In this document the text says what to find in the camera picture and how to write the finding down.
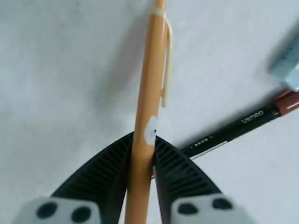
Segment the marker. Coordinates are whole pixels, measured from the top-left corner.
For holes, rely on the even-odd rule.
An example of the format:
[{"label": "marker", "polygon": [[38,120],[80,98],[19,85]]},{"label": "marker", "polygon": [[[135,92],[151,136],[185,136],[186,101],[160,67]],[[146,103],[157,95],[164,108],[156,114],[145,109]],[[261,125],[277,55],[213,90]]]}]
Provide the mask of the marker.
[{"label": "marker", "polygon": [[183,148],[191,160],[299,108],[299,92],[283,90],[268,105]]}]

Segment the orange pen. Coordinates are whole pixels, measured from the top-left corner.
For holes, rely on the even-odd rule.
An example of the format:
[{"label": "orange pen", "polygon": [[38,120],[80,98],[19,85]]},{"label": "orange pen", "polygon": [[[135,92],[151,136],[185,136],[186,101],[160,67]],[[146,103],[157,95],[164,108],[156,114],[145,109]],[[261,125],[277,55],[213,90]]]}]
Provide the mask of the orange pen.
[{"label": "orange pen", "polygon": [[146,223],[160,98],[162,97],[163,105],[166,102],[168,76],[165,76],[163,89],[162,80],[166,52],[170,51],[167,47],[170,43],[171,30],[164,14],[165,0],[156,0],[155,6],[155,11],[150,16],[146,38],[128,180],[125,224]]}]

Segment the white table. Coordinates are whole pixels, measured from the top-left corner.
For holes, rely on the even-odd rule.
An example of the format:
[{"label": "white table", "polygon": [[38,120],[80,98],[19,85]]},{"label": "white table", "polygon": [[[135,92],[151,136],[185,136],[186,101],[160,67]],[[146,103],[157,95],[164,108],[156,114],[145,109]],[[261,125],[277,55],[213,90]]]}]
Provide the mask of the white table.
[{"label": "white table", "polygon": [[[0,1],[1,223],[134,129],[145,2]],[[281,88],[267,69],[299,34],[299,1],[168,2],[174,62],[157,134],[183,147]],[[259,223],[299,223],[298,126],[295,111],[196,163]],[[148,223],[159,222],[153,188]]]}]

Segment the black hole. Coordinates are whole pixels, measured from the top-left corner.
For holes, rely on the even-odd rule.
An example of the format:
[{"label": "black hole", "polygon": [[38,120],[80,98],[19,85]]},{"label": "black hole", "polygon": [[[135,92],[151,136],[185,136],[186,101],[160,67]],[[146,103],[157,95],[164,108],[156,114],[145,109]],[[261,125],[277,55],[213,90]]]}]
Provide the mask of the black hole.
[{"label": "black hole", "polygon": [[198,209],[191,203],[180,204],[178,212],[183,215],[193,215],[198,213]]},{"label": "black hole", "polygon": [[73,211],[71,219],[75,223],[86,222],[90,217],[90,209],[88,207],[79,207]]},{"label": "black hole", "polygon": [[37,217],[40,219],[46,219],[54,215],[57,209],[57,204],[54,202],[48,202],[43,204],[41,207],[38,208],[36,211]]},{"label": "black hole", "polygon": [[213,208],[215,209],[222,209],[222,210],[230,210],[233,208],[232,204],[224,199],[224,198],[217,198],[213,200]]}]

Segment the eraser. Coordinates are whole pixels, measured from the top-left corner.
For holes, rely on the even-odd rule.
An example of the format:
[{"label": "eraser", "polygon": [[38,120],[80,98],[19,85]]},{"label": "eraser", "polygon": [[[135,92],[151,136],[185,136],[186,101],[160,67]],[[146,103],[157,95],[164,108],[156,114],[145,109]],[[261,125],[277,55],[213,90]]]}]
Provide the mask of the eraser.
[{"label": "eraser", "polygon": [[299,36],[270,69],[292,91],[299,91]]}]

